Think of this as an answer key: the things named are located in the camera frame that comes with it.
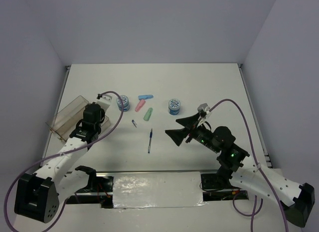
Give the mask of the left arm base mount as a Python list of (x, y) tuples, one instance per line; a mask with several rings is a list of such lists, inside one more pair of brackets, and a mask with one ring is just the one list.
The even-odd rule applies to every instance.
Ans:
[(114, 207), (113, 176), (98, 176), (95, 169), (86, 166), (78, 166), (74, 172), (84, 172), (89, 178), (85, 181), (85, 186), (67, 200), (67, 204), (99, 204), (103, 209)]

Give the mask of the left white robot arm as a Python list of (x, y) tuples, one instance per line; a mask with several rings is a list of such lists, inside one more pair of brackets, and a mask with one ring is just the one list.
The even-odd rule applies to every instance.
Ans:
[(101, 102), (85, 106), (83, 117), (70, 133), (64, 146), (33, 174), (25, 173), (18, 180), (14, 212), (43, 223), (50, 222), (59, 205), (77, 189), (96, 189), (98, 180), (92, 168), (72, 166), (85, 155), (102, 132), (108, 106)]

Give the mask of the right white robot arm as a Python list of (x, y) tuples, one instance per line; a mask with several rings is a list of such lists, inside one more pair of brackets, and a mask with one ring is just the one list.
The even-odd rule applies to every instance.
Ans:
[(200, 115), (177, 119), (181, 129), (166, 130), (165, 133), (180, 146), (182, 142), (199, 142), (218, 154), (220, 164), (217, 170), (217, 188), (229, 186), (254, 193), (261, 199), (280, 203), (286, 219), (298, 226), (305, 227), (315, 204), (315, 190), (308, 183), (293, 182), (274, 170), (256, 163), (252, 155), (235, 144), (236, 138), (225, 126), (214, 131), (207, 129)]

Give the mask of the blue pen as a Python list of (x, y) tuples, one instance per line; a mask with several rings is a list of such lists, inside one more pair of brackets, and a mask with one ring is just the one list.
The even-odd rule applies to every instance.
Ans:
[(151, 152), (152, 138), (153, 138), (153, 128), (151, 128), (151, 130), (150, 130), (149, 144), (148, 144), (148, 154), (150, 154), (150, 152)]

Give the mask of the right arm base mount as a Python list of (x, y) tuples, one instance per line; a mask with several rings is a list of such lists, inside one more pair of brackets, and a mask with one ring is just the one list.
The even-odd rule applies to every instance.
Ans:
[(247, 200), (248, 194), (245, 190), (230, 184), (222, 184), (215, 173), (200, 174), (200, 189), (204, 202)]

